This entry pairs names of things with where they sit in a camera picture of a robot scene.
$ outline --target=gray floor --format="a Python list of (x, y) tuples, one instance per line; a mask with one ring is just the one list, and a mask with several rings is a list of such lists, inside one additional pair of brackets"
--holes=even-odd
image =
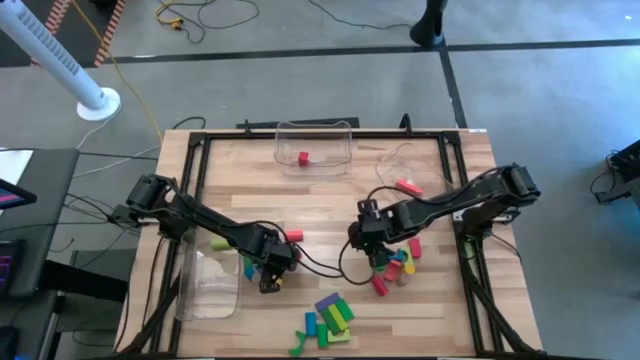
[[(317, 0), (339, 17), (378, 25), (414, 22), (423, 0)], [(160, 29), (153, 1), (129, 1), (112, 50), (119, 56), (325, 47), (411, 45), (408, 30), (337, 24), (306, 1), (256, 0), (261, 16), (200, 45)], [(251, 14), (221, 0), (211, 23)], [(450, 1), (450, 44), (640, 38), (633, 0)], [(499, 163), (528, 166), (543, 196), (515, 225), (544, 347), (554, 354), (631, 359), (640, 336), (640, 213), (628, 201), (599, 206), (588, 193), (603, 158), (640, 138), (640, 47), (452, 53), (467, 122), (487, 128)], [(358, 116), (363, 126), (393, 127), (411, 114), (417, 126), (455, 127), (437, 54), (225, 60), (122, 66), (163, 128), (205, 116), (209, 128), (249, 119), (279, 121)], [(135, 98), (111, 66), (89, 70), (123, 96), (122, 113), (84, 150), (133, 154), (157, 144)], [(75, 115), (74, 100), (43, 71), (0, 69), (0, 146), (69, 147), (94, 125)], [(78, 172), (109, 164), (82, 158)], [(111, 204), (124, 200), (154, 164), (131, 161), (76, 179), (71, 191)], [(65, 213), (65, 219), (82, 219)], [(117, 228), (60, 227), (54, 248), (107, 247)], [(134, 248), (127, 236), (114, 248)], [(67, 261), (70, 251), (52, 254)], [(108, 344), (112, 334), (83, 333)], [(59, 359), (105, 353), (63, 338)]]

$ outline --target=computer monitor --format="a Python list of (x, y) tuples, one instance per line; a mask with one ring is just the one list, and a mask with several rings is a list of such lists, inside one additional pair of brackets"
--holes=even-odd
[(0, 210), (32, 204), (36, 200), (35, 194), (0, 179)]

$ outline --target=red block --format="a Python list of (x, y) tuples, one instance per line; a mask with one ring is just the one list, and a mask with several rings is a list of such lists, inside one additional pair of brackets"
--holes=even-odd
[(422, 248), (420, 247), (420, 239), (411, 238), (409, 239), (409, 250), (411, 250), (411, 256), (414, 259), (422, 256)]
[(404, 181), (404, 180), (398, 180), (396, 182), (396, 187), (400, 190), (404, 190), (406, 192), (409, 192), (415, 196), (422, 196), (423, 191), (422, 189), (420, 189), (419, 187), (415, 186), (415, 185), (411, 185), (408, 182)]
[(378, 295), (380, 296), (385, 296), (389, 292), (389, 290), (387, 289), (387, 286), (384, 284), (384, 281), (382, 281), (382, 278), (378, 275), (373, 276), (373, 279), (371, 280), (371, 285), (373, 285), (373, 288), (376, 290), (376, 293), (378, 293)]
[(298, 154), (298, 166), (306, 167), (309, 166), (309, 153), (305, 151), (300, 151)]
[(398, 260), (391, 260), (389, 264), (387, 264), (387, 268), (384, 271), (384, 279), (387, 281), (396, 281), (398, 276), (400, 276), (400, 269), (402, 268), (402, 263)]
[(287, 240), (289, 240), (289, 242), (300, 242), (304, 240), (302, 230), (287, 230), (286, 234)]

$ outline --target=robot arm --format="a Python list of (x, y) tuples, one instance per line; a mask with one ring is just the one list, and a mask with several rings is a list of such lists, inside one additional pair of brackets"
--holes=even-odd
[[(172, 193), (173, 199), (167, 200)], [(261, 293), (279, 291), (282, 274), (296, 269), (299, 250), (282, 241), (278, 231), (259, 222), (239, 224), (201, 205), (181, 192), (175, 179), (159, 175), (140, 177), (126, 204), (116, 208), (116, 219), (137, 222), (141, 218), (155, 218), (160, 223), (160, 233), (174, 241), (181, 241), (195, 226), (222, 236), (238, 253), (261, 268)]]
[(374, 192), (358, 202), (358, 221), (349, 227), (351, 246), (364, 250), (372, 267), (386, 264), (391, 251), (385, 243), (411, 238), (441, 216), (464, 210), (465, 234), (479, 236), (493, 218), (509, 208), (531, 205), (540, 196), (527, 169), (516, 164), (492, 169), (434, 198), (400, 201), (383, 209), (371, 198)]

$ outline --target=wooden tabletop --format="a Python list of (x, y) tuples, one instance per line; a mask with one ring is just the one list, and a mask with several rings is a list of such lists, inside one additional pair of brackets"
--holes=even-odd
[[(470, 179), (495, 166), (486, 132), (461, 131), (460, 136)], [(158, 174), (180, 179), (188, 137), (189, 131), (184, 130), (166, 133)], [(436, 141), (354, 139), (353, 142), (353, 159), (347, 174), (292, 177), (283, 175), (274, 162), (273, 140), (214, 141), (202, 203), (238, 222), (263, 219), (285, 229), (304, 230), (305, 239), (301, 243), (304, 249), (316, 260), (335, 266), (347, 240), (347, 227), (356, 220), (356, 202), (381, 185), (374, 171), (376, 163), (399, 145), (412, 144), (411, 151), (404, 151), (402, 156), (411, 169), (413, 182), (425, 190), (426, 196), (446, 191), (439, 175), (442, 167)], [(452, 151), (449, 157), (456, 174)], [(195, 169), (191, 184), (196, 181)], [(381, 192), (376, 197), (382, 206), (396, 201), (389, 193)], [(515, 245), (510, 227), (497, 226), (494, 232)], [(333, 292), (339, 292), (355, 314), (349, 323), (352, 339), (322, 350), (317, 348), (315, 339), (308, 339), (303, 356), (474, 355), (451, 217), (436, 220), (419, 237), (423, 255), (416, 260), (416, 273), (404, 287), (388, 283), (389, 294), (385, 297), (377, 296), (371, 285), (355, 286), (344, 279), (321, 278), (301, 267), (285, 274), (282, 290), (276, 294), (262, 295), (257, 284), (242, 279), (239, 309), (226, 319), (184, 322), (178, 355), (288, 356), (287, 350), (297, 345), (295, 330), (304, 331), (304, 313), (314, 311), (314, 303)], [(142, 231), (131, 274), (128, 324), (120, 348), (141, 328), (158, 241), (157, 229)], [(484, 248), (497, 307), (527, 343), (540, 348), (517, 256), (493, 239), (485, 240)], [(153, 274), (149, 313), (158, 298), (166, 250), (164, 244)], [(345, 253), (344, 269), (354, 279), (365, 279), (370, 273), (367, 257), (351, 248)], [(161, 349), (167, 347), (174, 313), (172, 306), (163, 327)], [(479, 316), (485, 346), (491, 349), (483, 310)]]

